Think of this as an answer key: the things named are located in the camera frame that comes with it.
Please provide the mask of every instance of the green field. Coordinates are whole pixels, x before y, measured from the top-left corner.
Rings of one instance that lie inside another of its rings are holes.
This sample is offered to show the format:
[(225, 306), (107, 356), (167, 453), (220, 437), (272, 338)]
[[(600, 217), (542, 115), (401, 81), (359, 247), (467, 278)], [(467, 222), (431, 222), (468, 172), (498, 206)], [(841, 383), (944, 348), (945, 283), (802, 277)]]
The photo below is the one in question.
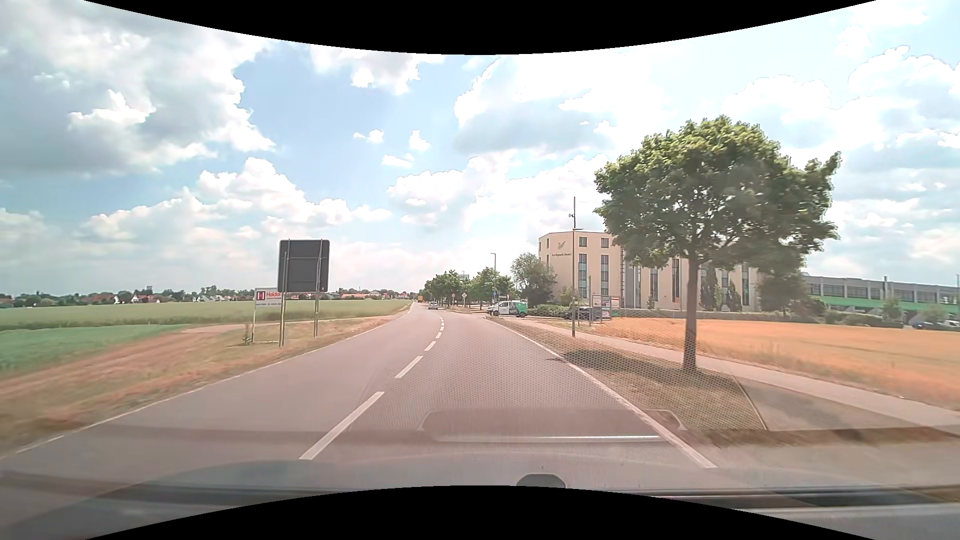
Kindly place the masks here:
[[(320, 318), (345, 319), (389, 315), (409, 300), (323, 300)], [(313, 319), (312, 300), (287, 302), (287, 320)], [(170, 302), (118, 306), (15, 307), (0, 309), (0, 331), (118, 325), (204, 325), (252, 320), (253, 302)], [(262, 307), (256, 320), (280, 320), (279, 307)]]
[(22, 373), (184, 325), (136, 325), (0, 331), (0, 375)]

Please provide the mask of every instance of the blue sky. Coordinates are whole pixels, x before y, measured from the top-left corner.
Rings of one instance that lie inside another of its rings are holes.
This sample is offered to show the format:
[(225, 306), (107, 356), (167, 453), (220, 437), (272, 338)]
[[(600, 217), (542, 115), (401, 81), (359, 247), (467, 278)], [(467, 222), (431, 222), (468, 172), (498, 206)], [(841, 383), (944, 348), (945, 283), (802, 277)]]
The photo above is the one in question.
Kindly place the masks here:
[[(0, 6), (0, 292), (269, 286), (332, 240), (334, 286), (417, 289), (599, 228), (592, 174), (725, 113), (845, 156), (812, 273), (960, 272), (960, 5), (881, 1), (628, 49), (461, 57)], [(419, 139), (412, 135), (419, 134)]]

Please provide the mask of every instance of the distant car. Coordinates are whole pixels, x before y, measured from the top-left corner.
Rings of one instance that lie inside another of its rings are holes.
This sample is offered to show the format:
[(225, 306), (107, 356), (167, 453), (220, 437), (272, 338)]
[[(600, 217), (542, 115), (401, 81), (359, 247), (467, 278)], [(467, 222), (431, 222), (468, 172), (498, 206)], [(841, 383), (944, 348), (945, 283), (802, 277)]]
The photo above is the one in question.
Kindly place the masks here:
[[(577, 318), (578, 319), (589, 319), (590, 318), (590, 308), (589, 306), (580, 306), (577, 309)], [(570, 320), (570, 312), (564, 312), (564, 319)]]

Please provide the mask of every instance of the windshield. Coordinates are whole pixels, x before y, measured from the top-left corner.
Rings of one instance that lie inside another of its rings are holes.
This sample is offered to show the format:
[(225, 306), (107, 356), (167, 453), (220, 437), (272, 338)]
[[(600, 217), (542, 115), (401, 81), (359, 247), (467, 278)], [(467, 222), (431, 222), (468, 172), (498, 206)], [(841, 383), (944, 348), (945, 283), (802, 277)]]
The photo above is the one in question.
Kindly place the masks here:
[(0, 527), (265, 461), (960, 483), (958, 25), (459, 56), (0, 2)]

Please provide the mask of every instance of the grass field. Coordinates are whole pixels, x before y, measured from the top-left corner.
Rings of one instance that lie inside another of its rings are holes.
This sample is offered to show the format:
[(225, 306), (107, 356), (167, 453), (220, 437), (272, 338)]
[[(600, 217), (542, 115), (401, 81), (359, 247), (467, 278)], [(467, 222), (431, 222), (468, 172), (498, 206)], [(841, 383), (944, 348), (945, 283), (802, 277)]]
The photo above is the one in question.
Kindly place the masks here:
[(183, 325), (136, 325), (0, 331), (0, 378), (182, 328)]
[[(613, 319), (579, 328), (678, 351), (684, 344), (682, 319)], [(960, 410), (956, 332), (699, 320), (697, 348), (707, 356), (773, 366)]]
[[(326, 300), (320, 302), (321, 319), (389, 315), (410, 304), (408, 300)], [(313, 319), (312, 300), (287, 302), (287, 320)], [(0, 309), (0, 331), (114, 325), (184, 325), (245, 323), (252, 320), (253, 302), (171, 302), (117, 306), (18, 307)], [(278, 321), (279, 307), (262, 307), (256, 320)]]

